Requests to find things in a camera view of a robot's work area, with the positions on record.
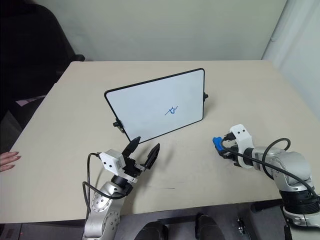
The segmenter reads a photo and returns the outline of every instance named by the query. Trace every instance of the finger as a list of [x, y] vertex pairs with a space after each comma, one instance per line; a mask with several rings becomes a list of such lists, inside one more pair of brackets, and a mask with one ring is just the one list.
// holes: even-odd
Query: finger
[[17, 161], [19, 158], [21, 158], [21, 156], [11, 156], [4, 159], [0, 159], [0, 166]]
[[5, 152], [5, 153], [0, 154], [0, 159], [10, 158], [10, 157], [17, 155], [18, 153], [19, 153], [18, 151]]
[[15, 165], [5, 165], [5, 166], [0, 166], [0, 172], [12, 169]]

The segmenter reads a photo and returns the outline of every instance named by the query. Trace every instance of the black chair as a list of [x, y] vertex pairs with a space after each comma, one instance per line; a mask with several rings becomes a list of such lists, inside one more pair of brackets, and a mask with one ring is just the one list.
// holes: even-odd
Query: black chair
[[58, 20], [41, 5], [1, 0], [1, 119], [7, 111], [22, 128], [42, 99], [19, 106], [15, 101], [46, 95], [75, 54]]

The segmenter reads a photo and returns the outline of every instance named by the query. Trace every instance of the blue scribble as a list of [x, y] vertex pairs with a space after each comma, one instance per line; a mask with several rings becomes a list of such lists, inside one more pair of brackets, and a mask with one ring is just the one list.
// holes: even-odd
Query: blue scribble
[[174, 108], [174, 107], [170, 108], [169, 111], [167, 111], [165, 115], [167, 115], [168, 113], [175, 114], [177, 108], [178, 108], [178, 106], [176, 106], [176, 108]]

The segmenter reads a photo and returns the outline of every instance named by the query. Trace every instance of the table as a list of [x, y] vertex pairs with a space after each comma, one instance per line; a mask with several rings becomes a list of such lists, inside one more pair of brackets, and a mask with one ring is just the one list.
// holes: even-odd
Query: table
[[[153, 168], [144, 172], [121, 214], [277, 199], [274, 182], [262, 172], [236, 167], [212, 143], [231, 126], [244, 124], [256, 146], [280, 137], [309, 161], [320, 193], [320, 122], [268, 61], [73, 62], [53, 86], [12, 151], [22, 158], [0, 174], [0, 223], [84, 219], [82, 181], [87, 155], [122, 151], [128, 139], [113, 127], [104, 92], [163, 76], [205, 69], [204, 119], [140, 144], [132, 155], [146, 160], [160, 143]], [[91, 160], [91, 183], [101, 187], [112, 174]]]

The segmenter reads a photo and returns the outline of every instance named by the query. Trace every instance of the dark floor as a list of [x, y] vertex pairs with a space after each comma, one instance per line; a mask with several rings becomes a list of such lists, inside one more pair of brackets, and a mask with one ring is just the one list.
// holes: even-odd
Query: dark floor
[[[239, 216], [250, 217], [259, 240], [283, 240], [285, 220], [280, 207], [272, 207], [258, 213], [250, 211], [250, 203], [194, 207], [122, 216], [115, 240], [133, 240], [142, 227], [152, 221], [195, 215], [198, 212], [213, 217], [226, 240], [250, 240], [248, 234], [238, 230]], [[195, 223], [184, 222], [167, 225], [169, 240], [194, 240]], [[80, 240], [81, 226], [58, 226], [45, 223], [6, 224], [0, 240]]]

